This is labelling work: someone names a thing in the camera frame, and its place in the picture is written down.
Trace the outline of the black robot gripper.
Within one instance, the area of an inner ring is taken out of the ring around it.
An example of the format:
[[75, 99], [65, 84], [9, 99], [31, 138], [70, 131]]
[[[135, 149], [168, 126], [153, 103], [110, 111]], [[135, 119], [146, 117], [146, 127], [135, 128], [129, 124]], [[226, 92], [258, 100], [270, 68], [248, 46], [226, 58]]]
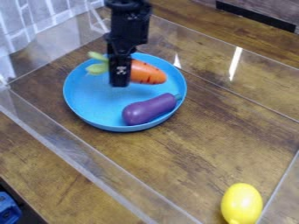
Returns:
[[111, 9], [111, 31], [107, 42], [113, 48], [109, 55], [110, 85], [129, 86], [131, 79], [131, 56], [138, 46], [149, 41], [153, 5], [147, 0], [105, 0]]

